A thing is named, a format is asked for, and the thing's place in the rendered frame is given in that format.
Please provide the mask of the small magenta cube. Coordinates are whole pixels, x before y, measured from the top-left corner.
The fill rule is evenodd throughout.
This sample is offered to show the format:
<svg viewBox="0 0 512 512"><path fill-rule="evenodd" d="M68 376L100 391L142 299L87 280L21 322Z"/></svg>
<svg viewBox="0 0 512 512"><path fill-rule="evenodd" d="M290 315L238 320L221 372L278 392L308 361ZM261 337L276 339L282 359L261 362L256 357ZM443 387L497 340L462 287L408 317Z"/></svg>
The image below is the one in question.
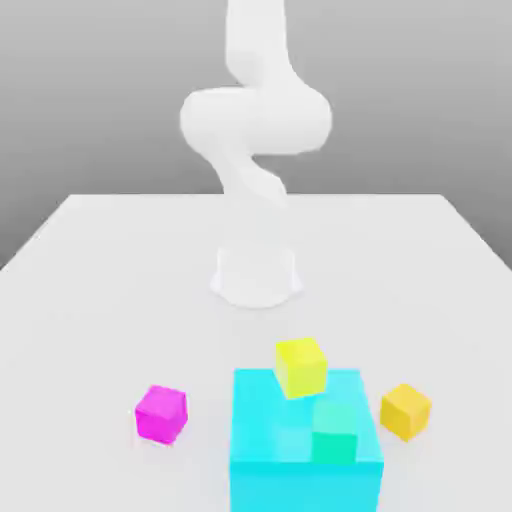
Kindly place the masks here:
<svg viewBox="0 0 512 512"><path fill-rule="evenodd" d="M140 437L171 445L188 421L186 394L152 385L137 404L135 418Z"/></svg>

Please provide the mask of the small teal cube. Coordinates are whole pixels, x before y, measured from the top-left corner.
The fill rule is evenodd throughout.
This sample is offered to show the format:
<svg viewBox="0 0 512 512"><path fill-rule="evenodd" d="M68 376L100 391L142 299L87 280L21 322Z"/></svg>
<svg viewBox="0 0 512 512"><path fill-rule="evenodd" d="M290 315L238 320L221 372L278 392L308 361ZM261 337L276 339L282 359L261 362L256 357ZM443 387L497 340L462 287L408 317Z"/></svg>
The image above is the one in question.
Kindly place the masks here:
<svg viewBox="0 0 512 512"><path fill-rule="evenodd" d="M356 460L358 430L355 408L344 402L318 400L312 416L312 460L351 465Z"/></svg>

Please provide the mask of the small orange cube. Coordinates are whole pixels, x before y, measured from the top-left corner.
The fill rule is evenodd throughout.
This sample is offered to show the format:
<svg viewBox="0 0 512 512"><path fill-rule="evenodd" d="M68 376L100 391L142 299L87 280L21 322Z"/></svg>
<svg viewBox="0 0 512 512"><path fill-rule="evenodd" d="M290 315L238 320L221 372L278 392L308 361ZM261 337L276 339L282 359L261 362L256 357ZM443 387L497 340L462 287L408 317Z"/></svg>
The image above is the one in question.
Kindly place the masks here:
<svg viewBox="0 0 512 512"><path fill-rule="evenodd" d="M382 397L380 424L409 441L428 424L432 401L408 384L400 384Z"/></svg>

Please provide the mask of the small yellow cube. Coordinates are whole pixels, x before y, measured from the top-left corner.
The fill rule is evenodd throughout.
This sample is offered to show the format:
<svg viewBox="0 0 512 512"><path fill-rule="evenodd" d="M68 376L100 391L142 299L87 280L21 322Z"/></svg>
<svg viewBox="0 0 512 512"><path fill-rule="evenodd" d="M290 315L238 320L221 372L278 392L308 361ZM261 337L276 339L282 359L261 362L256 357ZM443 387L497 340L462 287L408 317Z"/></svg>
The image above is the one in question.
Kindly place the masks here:
<svg viewBox="0 0 512 512"><path fill-rule="evenodd" d="M275 374L287 399L321 394L327 383L327 358L314 338L276 344Z"/></svg>

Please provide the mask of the large cyan box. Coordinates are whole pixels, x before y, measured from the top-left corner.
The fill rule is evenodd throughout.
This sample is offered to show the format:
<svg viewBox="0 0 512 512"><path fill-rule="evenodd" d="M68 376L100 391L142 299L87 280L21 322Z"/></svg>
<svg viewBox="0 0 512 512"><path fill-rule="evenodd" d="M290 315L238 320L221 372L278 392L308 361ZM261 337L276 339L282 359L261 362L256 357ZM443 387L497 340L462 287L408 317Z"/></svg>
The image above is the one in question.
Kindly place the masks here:
<svg viewBox="0 0 512 512"><path fill-rule="evenodd" d="M351 464L313 457L319 399L351 407ZM321 397L284 397L271 369L237 369L230 436L230 512L377 512L384 457L357 369L331 369Z"/></svg>

